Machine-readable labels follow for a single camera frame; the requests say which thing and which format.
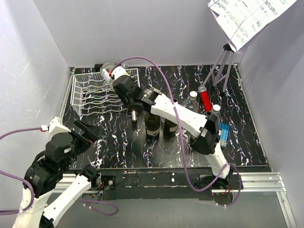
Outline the dark green wine bottle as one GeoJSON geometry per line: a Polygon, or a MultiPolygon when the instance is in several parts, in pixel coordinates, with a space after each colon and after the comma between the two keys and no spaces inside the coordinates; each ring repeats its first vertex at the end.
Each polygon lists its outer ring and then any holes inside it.
{"type": "Polygon", "coordinates": [[[146,113],[145,118],[145,130],[147,139],[156,140],[160,136],[161,120],[158,115],[146,113]]]}

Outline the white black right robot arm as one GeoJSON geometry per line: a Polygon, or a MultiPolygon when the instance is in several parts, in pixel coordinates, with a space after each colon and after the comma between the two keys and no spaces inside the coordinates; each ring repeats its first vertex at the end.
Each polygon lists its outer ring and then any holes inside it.
{"type": "Polygon", "coordinates": [[[233,171],[220,146],[216,115],[205,116],[173,104],[160,90],[151,86],[141,88],[128,75],[118,77],[110,85],[127,107],[163,117],[187,130],[194,137],[192,148],[207,159],[215,184],[221,189],[231,185],[233,171]]]}

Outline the dark wine bottle neck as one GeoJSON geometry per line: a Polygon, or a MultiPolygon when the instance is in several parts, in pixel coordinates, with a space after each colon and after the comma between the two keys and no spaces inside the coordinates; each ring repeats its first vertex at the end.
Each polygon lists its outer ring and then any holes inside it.
{"type": "Polygon", "coordinates": [[[163,135],[166,138],[173,137],[176,134],[178,125],[168,119],[164,121],[163,135]]]}

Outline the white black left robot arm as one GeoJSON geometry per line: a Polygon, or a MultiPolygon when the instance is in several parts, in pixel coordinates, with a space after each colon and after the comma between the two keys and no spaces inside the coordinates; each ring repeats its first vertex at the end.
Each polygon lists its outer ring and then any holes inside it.
{"type": "Polygon", "coordinates": [[[54,228],[65,212],[87,190],[96,190],[101,184],[100,172],[91,165],[85,166],[76,174],[72,184],[50,205],[47,200],[53,193],[57,183],[63,179],[78,155],[86,152],[97,141],[99,130],[96,126],[75,120],[74,125],[83,133],[65,127],[58,117],[49,125],[41,126],[41,131],[48,131],[52,138],[45,150],[37,156],[26,171],[22,201],[15,228],[54,228]]]}

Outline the clear round glass bottle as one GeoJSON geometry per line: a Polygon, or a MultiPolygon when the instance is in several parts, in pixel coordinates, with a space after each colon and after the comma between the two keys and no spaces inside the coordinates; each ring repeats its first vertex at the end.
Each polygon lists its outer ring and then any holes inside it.
{"type": "Polygon", "coordinates": [[[105,82],[110,86],[111,89],[113,89],[114,81],[118,79],[118,77],[115,75],[110,76],[110,71],[113,69],[114,66],[115,66],[114,63],[107,62],[102,64],[102,66],[100,67],[100,75],[105,80],[105,82]]]}

